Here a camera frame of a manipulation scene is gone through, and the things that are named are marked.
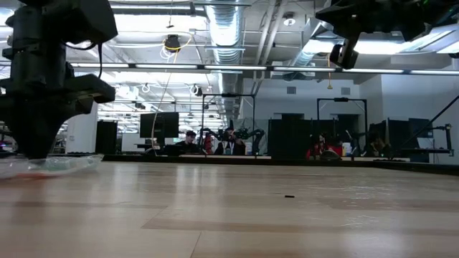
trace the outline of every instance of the power cord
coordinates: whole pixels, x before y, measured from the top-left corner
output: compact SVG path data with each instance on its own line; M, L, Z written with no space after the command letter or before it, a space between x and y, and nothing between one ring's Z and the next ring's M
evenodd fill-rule
M62 43L68 48L75 49L75 50L82 50L82 51L93 49L95 46L97 46L97 43L91 43L91 45L87 47L74 47L74 46L70 46L69 44L65 42L62 42Z
M179 56L179 51L176 51L175 57L174 57L174 64L177 61L177 57ZM158 117L158 112L159 108L161 107L161 104L163 103L164 95L166 94L167 87L169 86L169 81L171 80L172 72L169 73L169 77L167 78L166 86L164 86L164 91L163 95L161 96L161 99L159 100L158 107L156 108L156 113L155 117L153 119L153 127L151 128L151 147L153 148L153 152L155 153L156 156L156 149L155 149L155 140L154 140L154 134L155 134L155 123L156 123L156 118Z
M98 45L98 54L99 54L99 79L102 76L102 43Z
M90 50L90 49L93 49L95 46L98 46L98 54L99 54L99 79L100 77L102 76L102 69L103 69L103 66L102 66L102 43L94 43L92 42L91 45L87 46L87 47L74 47L74 46L70 46L69 44L67 44L66 42L62 42L62 44L70 49L74 49L74 50L81 50L81 51L87 51L87 50Z

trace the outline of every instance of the desk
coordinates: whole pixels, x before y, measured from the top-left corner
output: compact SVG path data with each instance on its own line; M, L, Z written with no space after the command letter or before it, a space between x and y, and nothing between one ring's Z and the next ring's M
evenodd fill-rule
M148 150L149 148L151 148L151 143L147 144L147 143L136 143L134 145L137 145L137 148L143 148L146 150Z
M409 158L394 158L397 161L409 162ZM352 157L341 157L342 161L352 161ZM386 161L388 158L382 157L354 157L354 161Z
M450 176L180 163L101 163L95 169L4 182L0 257L459 253L459 185Z
M271 159L271 156L236 156L236 155L193 155L184 154L180 158L243 158L243 159Z

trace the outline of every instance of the fluorescent light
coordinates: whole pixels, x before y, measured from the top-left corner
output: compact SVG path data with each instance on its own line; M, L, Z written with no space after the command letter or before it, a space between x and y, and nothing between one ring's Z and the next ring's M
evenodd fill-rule
M412 75L459 75L459 71L412 70Z
M246 66L246 65L205 65L205 69L209 70L257 70L264 71L266 67L263 66Z
M125 111L125 110L99 110L98 113L120 113L120 114L149 114L151 111Z
M330 53L336 42L330 40L311 39L304 46L303 52ZM389 41L358 41L355 48L360 54L395 54L402 50L402 43Z
M396 54L402 50L402 43L390 41L358 41L354 50L359 54Z
M0 25L0 33L1 32L4 32L4 33L13 32L13 28L5 26L5 25Z
M197 69L197 65L189 64L136 64L137 68L153 68L153 69Z
M242 71L232 71L232 70L211 70L210 73L212 74L236 74L236 75L241 75L243 72Z
M142 4L135 4L135 5L124 5L124 4L111 4L112 9L173 9L173 10L189 10L186 6L174 6L170 5L170 2L164 4L163 6L160 5L142 5Z
M221 47L221 46L205 46L204 49L207 50L237 50L245 51L245 47Z
M99 68L98 63L72 63L74 67ZM129 68L129 64L102 64L103 68Z
M456 54L459 52L459 41L438 51L438 54Z
M431 33L412 42L405 42L402 44L402 52L419 51L425 48L426 46L438 41L439 39L443 38L451 32L453 31L448 30L444 32Z
M335 68L327 67L274 67L279 72L335 72Z
M343 70L343 72L401 74L404 71L403 70L392 70L392 69L350 69L350 70Z

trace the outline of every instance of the white wall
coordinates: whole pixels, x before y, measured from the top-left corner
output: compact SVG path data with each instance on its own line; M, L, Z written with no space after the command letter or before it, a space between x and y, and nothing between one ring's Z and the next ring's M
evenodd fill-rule
M77 115L67 121L65 152L95 152L95 137L98 127L98 104L93 103L90 114Z
M359 86L351 80L332 80L333 89L327 89L328 80L316 81L266 80L257 94L255 106L256 119L274 118L275 113L303 113L305 119L317 118L317 98L348 97L360 98ZM252 80L244 80L245 92L252 87ZM287 95L286 87L296 87L296 95ZM351 95L342 96L341 87L350 87ZM331 119L332 114L362 114L363 112L352 102L328 102L321 110L321 119ZM252 117L252 108L244 103L242 116Z
M144 148L137 148L136 143L144 144L145 138L139 133L124 133L121 140L121 151L145 151Z
M377 75L360 85L360 98L367 101L368 124L383 121L382 77Z

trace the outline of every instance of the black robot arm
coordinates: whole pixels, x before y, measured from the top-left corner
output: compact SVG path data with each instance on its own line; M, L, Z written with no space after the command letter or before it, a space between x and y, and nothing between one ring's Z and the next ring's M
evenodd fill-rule
M217 140L222 140L223 138L221 134L217 134L213 130L210 130L209 128L202 128L201 133L208 133L210 135L213 135Z
M260 152L260 141L265 135L265 131L262 129L253 130L251 133L248 132L247 128L243 128L235 133L236 138L247 140L248 138L255 136L252 144L252 153L258 154Z
M432 27L452 23L458 11L456 0L338 0L318 11L316 18L333 25L333 32L345 38L333 48L330 61L351 69L359 56L354 47L362 32L400 31L410 41Z
M65 43L101 45L118 32L108 0L22 0L6 24L13 28L10 78L1 80L0 120L28 158L46 158L60 126L110 102L115 89L95 75L75 77Z

